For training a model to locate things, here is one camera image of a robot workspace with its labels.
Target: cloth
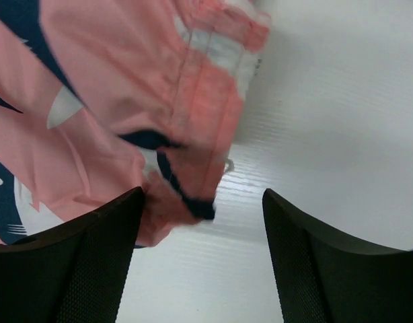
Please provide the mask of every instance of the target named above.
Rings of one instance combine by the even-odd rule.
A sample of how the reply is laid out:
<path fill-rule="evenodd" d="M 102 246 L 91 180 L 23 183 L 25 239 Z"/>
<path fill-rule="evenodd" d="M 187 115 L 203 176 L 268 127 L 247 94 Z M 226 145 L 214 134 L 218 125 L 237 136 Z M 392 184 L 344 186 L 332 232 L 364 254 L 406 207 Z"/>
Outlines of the cloth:
<path fill-rule="evenodd" d="M 249 0 L 0 0 L 0 243 L 136 186 L 140 246 L 212 220 L 268 24 Z"/>

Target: navy blue stripe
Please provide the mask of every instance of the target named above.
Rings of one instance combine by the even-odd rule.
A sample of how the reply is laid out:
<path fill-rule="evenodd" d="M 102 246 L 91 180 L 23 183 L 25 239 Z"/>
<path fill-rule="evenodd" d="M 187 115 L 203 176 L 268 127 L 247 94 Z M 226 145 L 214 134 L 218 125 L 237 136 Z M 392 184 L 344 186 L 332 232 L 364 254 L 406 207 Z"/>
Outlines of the navy blue stripe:
<path fill-rule="evenodd" d="M 6 108 L 6 109 L 13 110 L 13 111 L 18 112 L 18 113 L 23 113 L 23 112 L 15 109 L 13 106 L 8 104 L 7 102 L 5 102 L 2 98 L 0 98 L 0 106 L 3 107 L 3 108 Z"/>
<path fill-rule="evenodd" d="M 15 35 L 27 40 L 26 46 L 31 47 L 42 63 L 75 94 L 46 43 L 39 24 L 39 13 L 39 0 L 0 0 L 0 20 Z"/>
<path fill-rule="evenodd" d="M 121 135 L 121 139 L 144 149 L 157 150 L 160 147 L 175 147 L 183 149 L 178 143 L 170 141 L 166 136 L 154 130 L 142 130 L 135 133 Z M 157 163 L 161 174 L 171 184 L 172 188 L 181 196 L 182 201 L 195 217 L 212 220 L 215 217 L 213 201 L 201 201 L 189 198 L 182 190 L 180 182 L 172 173 L 171 164 L 165 153 L 157 152 Z"/>
<path fill-rule="evenodd" d="M 12 173 L 0 163 L 0 240 L 5 244 L 12 244 L 26 235 L 11 234 L 8 224 L 22 225 L 18 214 L 15 196 L 13 193 L 14 177 Z"/>

